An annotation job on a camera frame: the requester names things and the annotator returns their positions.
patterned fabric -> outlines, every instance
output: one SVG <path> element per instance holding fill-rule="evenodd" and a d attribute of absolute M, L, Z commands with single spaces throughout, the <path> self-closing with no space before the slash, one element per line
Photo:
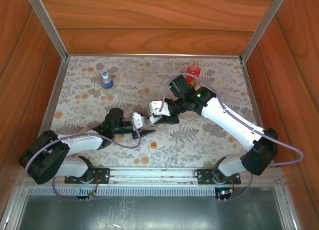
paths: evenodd
<path fill-rule="evenodd" d="M 101 123 L 109 109 L 119 107 L 129 120 L 133 112 L 148 115 L 147 106 L 162 98 L 164 86 L 175 74 L 186 72 L 191 58 L 73 56 L 66 72 L 51 129 L 57 134 L 86 132 Z M 198 59 L 201 77 L 220 93 L 223 101 L 255 123 L 238 59 Z M 103 89 L 101 73 L 112 75 L 114 86 Z M 174 99 L 170 91 L 168 98 Z M 136 149 L 110 145 L 82 152 L 94 165 L 211 167 L 223 156 L 243 153 L 242 146 L 217 124 L 196 113 L 179 116 L 178 125 L 151 127 L 156 132 L 142 138 Z M 131 135 L 116 136 L 121 144 L 134 145 Z"/>

water bottle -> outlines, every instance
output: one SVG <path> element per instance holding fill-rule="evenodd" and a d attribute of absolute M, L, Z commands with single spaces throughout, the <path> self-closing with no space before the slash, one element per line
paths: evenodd
<path fill-rule="evenodd" d="M 110 89 L 113 87 L 113 79 L 107 72 L 103 72 L 101 76 L 101 85 L 105 89 Z"/>

metal bar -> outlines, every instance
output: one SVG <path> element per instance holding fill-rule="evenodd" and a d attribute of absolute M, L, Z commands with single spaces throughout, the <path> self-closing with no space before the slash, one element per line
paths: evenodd
<path fill-rule="evenodd" d="M 55 83 L 52 89 L 52 93 L 50 96 L 50 100 L 48 106 L 46 107 L 46 111 L 43 117 L 43 121 L 39 130 L 39 134 L 42 134 L 44 131 L 48 130 L 51 126 L 53 115 L 56 109 L 56 105 L 59 100 L 60 92 L 63 85 L 63 80 L 65 77 L 66 70 L 68 68 L 69 60 L 61 60 L 61 64 L 55 79 Z"/>
<path fill-rule="evenodd" d="M 275 193 L 285 229 L 301 229 L 288 189 L 282 186 L 276 186 Z"/>
<path fill-rule="evenodd" d="M 11 208 L 10 211 L 10 215 L 8 216 L 8 219 L 2 218 L 1 221 L 1 227 L 4 226 L 5 230 L 16 230 L 18 227 L 18 223 L 19 223 L 19 219 L 23 210 L 23 206 L 25 203 L 25 199 L 27 196 L 27 188 L 22 186 L 16 186 L 16 188 L 14 188 L 14 191 L 12 192 L 13 194 L 13 201 L 11 202 L 11 206 L 7 205 L 7 207 L 9 206 L 9 208 Z"/>
<path fill-rule="evenodd" d="M 57 32 L 47 10 L 45 9 L 43 2 L 41 0 L 29 0 L 31 6 L 33 7 L 35 13 L 39 17 L 43 27 L 45 28 L 46 32 L 48 33 L 52 43 L 54 44 L 55 48 L 57 49 L 58 53 L 60 54 L 61 58 L 66 60 L 68 56 L 68 52 L 62 42 L 62 39 Z"/>
<path fill-rule="evenodd" d="M 194 171 L 199 168 L 161 168 L 161 167 L 110 167 L 110 182 L 108 187 L 115 186 L 149 186 L 149 187 L 165 187 L 165 186 L 176 186 L 176 187 L 189 187 L 198 186 L 202 187 L 197 183 L 197 177 Z M 30 177 L 26 176 L 21 171 L 21 178 L 24 179 L 25 186 L 36 186 L 35 181 Z M 250 181 L 251 174 L 240 173 L 241 176 L 241 187 L 247 186 Z M 63 183 L 64 178 L 58 178 L 57 186 L 80 186 Z M 285 185 L 285 177 L 281 168 L 267 168 L 261 176 L 254 176 L 252 183 L 253 187 L 274 187 Z M 42 186 L 51 186 L 52 181 L 43 184 Z"/>
<path fill-rule="evenodd" d="M 87 196 L 92 187 L 57 187 L 56 190 L 59 194 L 64 196 Z M 30 196 L 55 196 L 52 187 L 34 186 L 28 189 Z M 132 186 L 132 187 L 104 187 L 99 186 L 97 196 L 215 196 L 215 187 L 205 186 L 198 188 L 197 186 L 181 187 L 145 187 L 145 186 Z"/>
<path fill-rule="evenodd" d="M 250 41 L 248 42 L 243 55 L 242 55 L 242 61 L 243 63 L 246 63 L 249 56 L 253 52 L 254 48 L 256 47 L 258 41 L 260 40 L 261 36 L 264 34 L 265 30 L 267 29 L 270 21 L 276 14 L 278 8 L 280 7 L 281 3 L 284 0 L 273 0 L 272 3 L 270 4 L 266 14 L 264 15 L 263 19 L 257 26 L 253 36 L 251 37 Z"/>
<path fill-rule="evenodd" d="M 214 54 L 69 54 L 69 56 L 104 56 L 104 57 L 158 57 L 158 58 L 211 58 L 211 59 L 239 59 L 238 55 L 214 55 Z"/>
<path fill-rule="evenodd" d="M 0 222 L 0 230 L 5 230 L 7 224 L 9 223 L 10 217 L 13 214 L 13 207 L 14 207 L 14 203 L 16 202 L 17 198 L 18 198 L 18 194 L 19 194 L 19 187 L 18 186 L 14 186 L 14 188 L 11 191 L 11 195 L 9 198 L 9 201 L 7 203 L 7 207 L 4 211 L 2 220 Z"/>
<path fill-rule="evenodd" d="M 251 85 L 249 74 L 248 74 L 248 70 L 247 70 L 247 66 L 246 66 L 245 63 L 242 63 L 242 71 L 243 71 L 244 79 L 245 79 L 245 82 L 246 82 L 248 95 L 249 95 L 249 98 L 250 98 L 250 103 L 251 103 L 251 106 L 252 106 L 253 111 L 254 111 L 256 123 L 257 123 L 258 126 L 262 127 L 263 126 L 263 122 L 262 122 L 261 117 L 260 117 L 260 113 L 259 113 L 258 105 L 257 105 L 257 102 L 256 102 L 254 90 L 253 90 L 253 87 Z"/>

cable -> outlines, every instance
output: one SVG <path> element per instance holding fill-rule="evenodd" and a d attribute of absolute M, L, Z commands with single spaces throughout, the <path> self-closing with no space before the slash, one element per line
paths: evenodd
<path fill-rule="evenodd" d="M 42 153 L 44 150 L 46 150 L 48 147 L 50 147 L 51 145 L 53 144 L 56 144 L 58 142 L 61 142 L 61 141 L 64 141 L 64 140 L 70 140 L 70 139 L 75 139 L 75 138 L 78 138 L 78 137 L 83 137 L 83 136 L 93 136 L 93 137 L 98 137 L 98 138 L 102 138 L 102 139 L 106 139 L 107 141 L 110 141 L 111 143 L 113 144 L 116 144 L 120 147 L 123 147 L 123 148 L 127 148 L 127 149 L 135 149 L 137 148 L 140 144 L 141 144 L 141 135 L 140 135 L 140 132 L 139 130 L 137 129 L 137 127 L 135 126 L 133 120 L 131 119 L 131 123 L 133 125 L 133 128 L 134 130 L 136 131 L 137 135 L 138 135 L 138 138 L 139 138 L 139 142 L 138 144 L 136 144 L 135 146 L 126 146 L 126 145 L 122 145 L 122 144 L 119 144 L 117 142 L 115 142 L 114 140 L 112 139 L 109 139 L 108 137 L 105 137 L 103 135 L 99 135 L 99 134 L 93 134 L 93 133 L 84 133 L 84 134 L 75 134 L 75 135 L 71 135 L 71 136 L 66 136 L 66 137 L 63 137 L 63 138 L 60 138 L 60 139 L 56 139 L 56 140 L 53 140 L 52 142 L 48 143 L 47 145 L 44 145 L 42 148 L 40 148 L 31 158 L 30 160 L 27 162 L 25 168 L 24 168 L 24 172 L 26 174 L 28 174 L 28 169 L 30 167 L 30 164 L 33 162 L 33 160 L 40 154 Z"/>
<path fill-rule="evenodd" d="M 251 174 L 250 181 L 249 181 L 249 184 L 247 185 L 247 188 L 243 192 L 241 192 L 239 195 L 237 195 L 237 196 L 235 196 L 235 197 L 233 197 L 231 199 L 227 199 L 226 202 L 233 201 L 233 200 L 238 199 L 241 196 L 243 196 L 249 190 L 251 184 L 253 183 L 253 178 L 254 178 L 254 175 Z"/>
<path fill-rule="evenodd" d="M 228 109 L 227 109 L 228 107 L 223 103 L 223 101 L 222 101 L 222 99 L 221 99 L 219 93 L 217 92 L 217 90 L 216 90 L 210 83 L 208 83 L 206 80 L 203 80 L 202 78 L 200 78 L 200 77 L 198 77 L 198 76 L 196 76 L 196 75 L 193 75 L 193 74 L 189 74 L 189 73 L 179 73 L 179 74 L 174 75 L 174 76 L 168 81 L 168 83 L 167 83 L 166 86 L 165 86 L 164 95 L 163 95 L 163 99 L 162 99 L 162 102 L 161 102 L 161 106 L 160 106 L 160 109 L 159 109 L 160 111 L 159 111 L 159 112 L 161 112 L 161 111 L 163 110 L 164 102 L 165 102 L 165 96 L 166 96 L 166 93 L 167 93 L 169 84 L 170 84 L 176 77 L 178 77 L 178 76 L 180 76 L 180 75 L 192 76 L 192 77 L 194 77 L 194 78 L 200 80 L 200 81 L 203 82 L 204 84 L 206 84 L 206 85 L 207 85 L 209 88 L 211 88 L 211 89 L 213 90 L 213 92 L 216 94 L 216 97 L 217 97 L 217 99 L 218 99 L 218 102 L 220 103 L 220 106 L 222 107 L 222 109 L 224 110 L 224 112 L 227 113 L 227 114 L 229 114 L 230 117 L 232 117 L 233 119 L 235 119 L 235 120 L 236 120 L 237 122 L 239 122 L 240 124 L 244 125 L 244 126 L 245 126 L 246 128 L 248 128 L 250 131 L 252 131 L 252 132 L 254 132 L 254 133 L 256 133 L 256 134 L 258 134 L 258 135 L 264 137 L 265 139 L 268 139 L 268 140 L 270 140 L 270 141 L 272 141 L 272 142 L 274 142 L 274 143 L 276 143 L 276 144 L 279 144 L 279 145 L 284 146 L 284 147 L 286 147 L 286 148 L 288 148 L 288 149 L 291 149 L 291 150 L 297 152 L 297 153 L 300 155 L 300 157 L 299 157 L 298 159 L 296 159 L 296 160 L 288 161 L 288 162 L 282 162 L 282 163 L 270 164 L 270 165 L 269 165 L 270 167 L 281 166 L 281 165 L 288 165 L 288 164 L 295 164 L 295 163 L 300 162 L 300 161 L 304 158 L 304 154 L 303 154 L 299 149 L 297 149 L 297 148 L 295 148 L 295 147 L 293 147 L 293 146 L 290 146 L 290 145 L 288 145 L 288 144 L 286 144 L 286 143 L 283 143 L 283 142 L 281 142 L 281 141 L 278 141 L 277 139 L 271 138 L 271 137 L 269 137 L 269 136 L 265 135 L 264 133 L 261 133 L 261 132 L 259 132 L 259 131 L 257 131 L 257 130 L 254 130 L 254 128 L 250 127 L 248 124 L 246 124 L 245 122 L 243 122 L 242 120 L 240 120 L 239 118 L 237 118 L 235 115 L 233 115 L 231 112 L 229 112 Z"/>
<path fill-rule="evenodd" d="M 56 144 L 56 143 L 61 142 L 61 141 L 64 141 L 64 140 L 75 139 L 75 138 L 82 137 L 82 136 L 93 136 L 93 137 L 99 137 L 99 138 L 102 138 L 102 139 L 106 139 L 106 140 L 110 141 L 111 143 L 114 143 L 114 144 L 116 144 L 116 145 L 118 145 L 118 146 L 120 146 L 120 147 L 127 148 L 127 149 L 137 148 L 137 147 L 141 144 L 141 135 L 140 135 L 139 130 L 138 130 L 137 127 L 135 126 L 135 124 L 134 124 L 134 122 L 133 122 L 133 119 L 131 119 L 131 123 L 132 123 L 132 126 L 133 126 L 134 130 L 136 131 L 136 133 L 137 133 L 137 135 L 138 135 L 138 138 L 139 138 L 139 141 L 138 141 L 138 143 L 137 143 L 135 146 L 122 145 L 122 144 L 120 144 L 120 143 L 115 142 L 115 141 L 112 140 L 112 139 L 109 139 L 109 138 L 107 138 L 107 137 L 105 137 L 105 136 L 103 136 L 103 135 L 99 135 L 99 134 L 93 134 L 93 133 L 75 134 L 75 135 L 72 135 L 72 136 L 67 136 L 67 137 L 63 137 L 63 138 L 60 138 L 60 139 L 56 139 L 56 140 L 54 140 L 54 141 L 48 143 L 47 145 L 43 146 L 41 149 L 39 149 L 39 150 L 30 158 L 30 160 L 27 162 L 27 164 L 26 164 L 26 166 L 25 166 L 25 168 L 24 168 L 24 171 L 25 171 L 26 174 L 28 174 L 28 169 L 29 169 L 31 163 L 33 162 L 33 160 L 34 160 L 40 153 L 42 153 L 44 150 L 46 150 L 46 149 L 47 149 L 48 147 L 50 147 L 51 145 Z M 54 193 L 55 193 L 58 197 L 60 197 L 60 198 L 62 198 L 62 199 L 69 200 L 69 201 L 80 202 L 79 199 L 72 199 L 72 198 L 68 198 L 68 197 L 65 197 L 65 196 L 59 194 L 58 191 L 57 191 L 56 188 L 55 188 L 55 180 L 56 180 L 56 178 L 57 178 L 57 177 L 53 177 L 53 179 L 52 179 L 52 188 L 53 188 Z"/>

wooden wall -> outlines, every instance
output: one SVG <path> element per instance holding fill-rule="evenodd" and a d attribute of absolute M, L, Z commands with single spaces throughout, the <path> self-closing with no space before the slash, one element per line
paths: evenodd
<path fill-rule="evenodd" d="M 241 55 L 272 0 L 42 0 L 69 53 Z"/>
<path fill-rule="evenodd" d="M 284 0 L 247 62 L 265 128 L 301 149 L 284 167 L 303 229 L 319 226 L 319 0 Z M 279 148 L 277 162 L 298 158 Z"/>
<path fill-rule="evenodd" d="M 28 0 L 0 0 L 0 217 L 37 137 L 61 58 Z"/>

